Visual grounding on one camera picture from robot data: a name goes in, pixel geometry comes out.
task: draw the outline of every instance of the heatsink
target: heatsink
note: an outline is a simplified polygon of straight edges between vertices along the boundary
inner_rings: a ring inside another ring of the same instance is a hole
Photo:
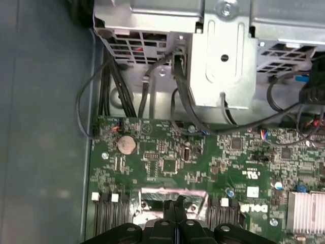
[[[325,234],[325,194],[290,192],[286,229],[291,233]]]

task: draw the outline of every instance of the cable connector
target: cable connector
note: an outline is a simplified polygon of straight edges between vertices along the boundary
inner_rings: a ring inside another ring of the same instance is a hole
[[[299,93],[299,103],[325,105],[325,58],[317,60],[310,71],[309,82]]]
[[[150,76],[143,76],[142,77],[142,80],[141,80],[142,83],[150,83]]]

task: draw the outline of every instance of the chip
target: chip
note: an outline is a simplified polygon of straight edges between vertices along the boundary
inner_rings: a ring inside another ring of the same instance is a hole
[[[164,160],[164,172],[176,172],[176,161]]]
[[[291,148],[283,148],[281,151],[282,159],[291,159]]]
[[[241,138],[233,138],[232,139],[232,149],[241,150],[242,149],[242,139]]]

